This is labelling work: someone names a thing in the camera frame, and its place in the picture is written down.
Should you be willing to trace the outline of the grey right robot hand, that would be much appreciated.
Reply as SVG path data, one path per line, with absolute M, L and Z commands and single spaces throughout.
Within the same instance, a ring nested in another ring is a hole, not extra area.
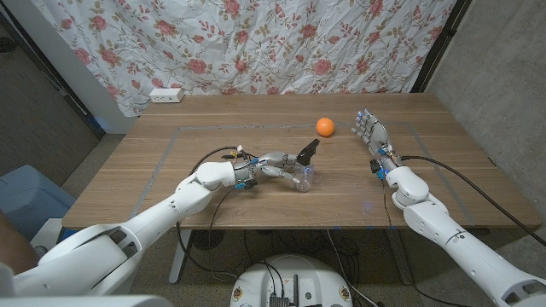
M 386 171 L 402 166 L 386 127 L 367 109 L 357 113 L 351 131 L 367 146 L 373 159 Z

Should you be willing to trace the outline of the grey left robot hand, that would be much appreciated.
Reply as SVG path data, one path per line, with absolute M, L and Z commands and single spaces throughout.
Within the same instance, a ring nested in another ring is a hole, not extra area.
M 236 181 L 246 181 L 258 177 L 282 177 L 294 184 L 306 185 L 310 182 L 306 164 L 299 154 L 284 152 L 266 153 L 233 165 Z

